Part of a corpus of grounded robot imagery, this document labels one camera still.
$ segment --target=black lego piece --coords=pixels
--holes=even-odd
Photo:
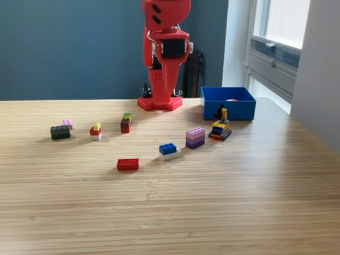
[[[223,134],[221,134],[220,140],[225,141],[231,133],[232,133],[232,131],[231,131],[230,129],[226,130]],[[213,132],[211,131],[211,132],[208,134],[208,137],[211,138],[211,135],[212,135],[212,134],[213,134]]]
[[[220,105],[219,108],[217,109],[217,112],[214,113],[214,118],[217,120],[222,119],[222,109],[224,108],[224,105]]]
[[[68,125],[52,126],[51,135],[55,134],[70,134],[70,128]]]
[[[70,133],[51,135],[52,140],[65,139],[70,137],[71,137]]]

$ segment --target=red robot arm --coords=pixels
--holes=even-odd
[[[151,98],[139,98],[145,110],[166,108],[170,111],[182,105],[182,99],[172,96],[179,66],[193,51],[189,35],[176,25],[190,11],[190,0],[142,0],[145,13],[143,38],[144,64],[149,69]]]

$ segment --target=white wall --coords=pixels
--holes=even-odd
[[[251,0],[229,0],[225,38],[223,87],[243,87],[245,49]]]
[[[340,152],[340,1],[311,0],[291,115]]]

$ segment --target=yellow lego vehicle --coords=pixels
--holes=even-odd
[[[232,133],[229,130],[229,121],[227,120],[227,109],[224,108],[224,105],[220,105],[217,112],[214,113],[214,118],[218,119],[212,125],[212,131],[209,133],[210,138],[214,138],[217,140],[225,140]]]

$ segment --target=blue plastic box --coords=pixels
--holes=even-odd
[[[244,87],[201,87],[203,118],[214,120],[214,113],[220,105],[227,109],[230,121],[252,121],[255,115],[256,100]]]

